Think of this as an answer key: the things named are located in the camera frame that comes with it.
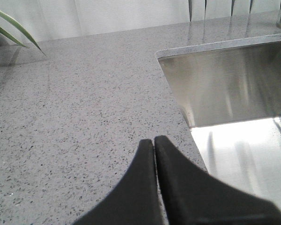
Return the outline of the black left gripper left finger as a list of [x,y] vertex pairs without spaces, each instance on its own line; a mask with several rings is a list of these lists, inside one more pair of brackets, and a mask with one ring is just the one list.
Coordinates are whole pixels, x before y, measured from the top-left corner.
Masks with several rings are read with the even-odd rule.
[[135,157],[115,188],[76,225],[163,224],[150,139],[139,142]]

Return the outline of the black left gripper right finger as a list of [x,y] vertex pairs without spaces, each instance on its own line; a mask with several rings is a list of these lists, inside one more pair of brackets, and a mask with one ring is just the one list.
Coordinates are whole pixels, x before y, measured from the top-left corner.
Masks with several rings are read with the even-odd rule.
[[171,225],[281,225],[271,202],[231,187],[188,160],[162,135],[155,138],[158,180]]

